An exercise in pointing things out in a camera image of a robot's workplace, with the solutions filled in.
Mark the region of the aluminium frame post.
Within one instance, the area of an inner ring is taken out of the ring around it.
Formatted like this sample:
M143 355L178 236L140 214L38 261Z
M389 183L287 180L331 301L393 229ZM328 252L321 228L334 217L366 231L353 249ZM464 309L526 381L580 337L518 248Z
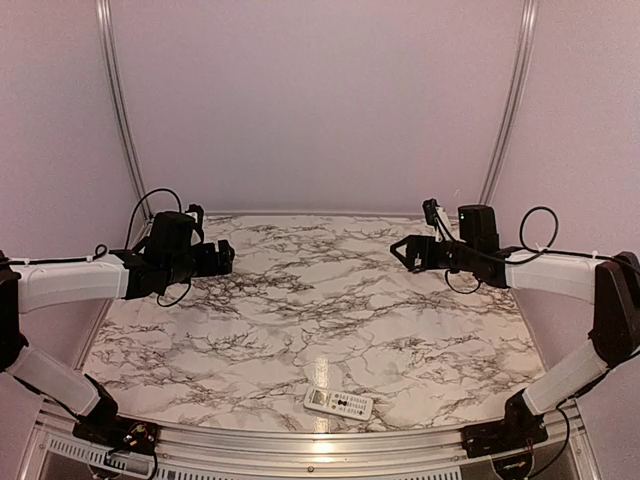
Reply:
M531 65L539 4L540 2L536 0L526 0L522 5L515 58L506 102L479 197L479 202L482 204L492 203L497 190L501 171L506 162L511 137L514 131L518 110L524 96L527 76Z
M104 57L105 72L113 105L116 129L121 142L125 164L129 173L135 197L142 201L140 210L145 221L152 217L151 207L147 199L142 170L138 159L133 132L128 118L126 99L119 68L111 2L97 0L95 2L101 50Z

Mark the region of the front aluminium rail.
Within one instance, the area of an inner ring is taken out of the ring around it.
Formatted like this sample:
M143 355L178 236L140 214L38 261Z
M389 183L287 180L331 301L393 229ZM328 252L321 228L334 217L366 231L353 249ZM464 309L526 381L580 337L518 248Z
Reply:
M45 402L21 460L19 479L89 479L98 468L120 479L493 479L520 451L470 458L456 426L375 433L225 430L159 426L156 456L117 453L73 437L73 421Z

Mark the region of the white remote control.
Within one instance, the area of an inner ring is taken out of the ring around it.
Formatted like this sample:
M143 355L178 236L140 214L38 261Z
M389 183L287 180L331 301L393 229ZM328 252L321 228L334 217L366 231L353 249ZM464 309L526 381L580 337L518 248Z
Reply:
M371 398L310 386L303 406L306 409L358 421L368 421L373 411Z

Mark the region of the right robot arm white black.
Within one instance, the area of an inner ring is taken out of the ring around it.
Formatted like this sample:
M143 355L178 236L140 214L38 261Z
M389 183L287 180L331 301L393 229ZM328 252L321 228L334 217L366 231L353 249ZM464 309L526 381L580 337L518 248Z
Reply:
M479 285L535 290L584 301L593 307L585 343L505 404L495 438L515 448L534 431L534 421L562 401L597 385L619 365L639 355L639 260L631 252L615 256L535 250L525 243L503 248L495 212L488 205L458 209L459 233L452 234L436 200L423 203L434 235L409 235L390 247L410 272L466 272Z

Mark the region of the right aluminium frame post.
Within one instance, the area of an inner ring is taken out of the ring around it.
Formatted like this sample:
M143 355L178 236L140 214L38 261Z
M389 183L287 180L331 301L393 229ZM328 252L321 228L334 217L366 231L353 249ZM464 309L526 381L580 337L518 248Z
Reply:
M540 2L536 0L526 0L522 5L515 58L506 102L479 197L479 202L482 204L492 203L497 190L501 171L506 162L511 137L514 131L518 110L524 96L527 76L531 65L539 4Z

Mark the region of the left aluminium frame post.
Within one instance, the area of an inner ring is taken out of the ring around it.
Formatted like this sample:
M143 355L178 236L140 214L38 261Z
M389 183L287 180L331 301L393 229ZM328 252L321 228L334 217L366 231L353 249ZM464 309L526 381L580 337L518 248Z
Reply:
M128 118L126 99L119 68L111 2L97 0L95 2L101 50L104 57L105 72L113 105L116 129L121 142L125 164L129 173L135 197L142 201L140 210L145 221L152 217L151 207L147 199L142 170L138 159L133 132Z

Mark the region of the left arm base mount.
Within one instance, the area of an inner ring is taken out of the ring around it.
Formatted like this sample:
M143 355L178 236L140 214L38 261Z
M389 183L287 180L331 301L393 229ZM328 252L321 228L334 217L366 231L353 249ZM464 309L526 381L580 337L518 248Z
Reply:
M76 423L72 434L75 438L109 447L115 452L152 455L155 453L159 430L156 423L117 416L106 425Z

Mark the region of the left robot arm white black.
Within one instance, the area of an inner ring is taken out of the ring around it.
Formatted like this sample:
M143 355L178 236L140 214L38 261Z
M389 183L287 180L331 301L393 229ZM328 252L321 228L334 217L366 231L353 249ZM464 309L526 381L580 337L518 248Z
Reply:
M226 276L235 251L226 240L208 242L203 214L156 215L149 233L133 247L99 246L88 257L1 261L1 370L25 387L55 400L106 445L125 438L118 405L95 380L30 346L20 330L26 313L92 300L135 300L163 296L177 284Z

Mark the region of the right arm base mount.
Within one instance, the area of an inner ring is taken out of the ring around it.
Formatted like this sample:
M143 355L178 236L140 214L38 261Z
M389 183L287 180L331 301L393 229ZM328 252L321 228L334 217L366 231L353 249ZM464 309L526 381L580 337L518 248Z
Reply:
M468 458L529 448L549 438L541 417L524 427L509 426L505 420L469 425L461 430L461 435L462 447Z

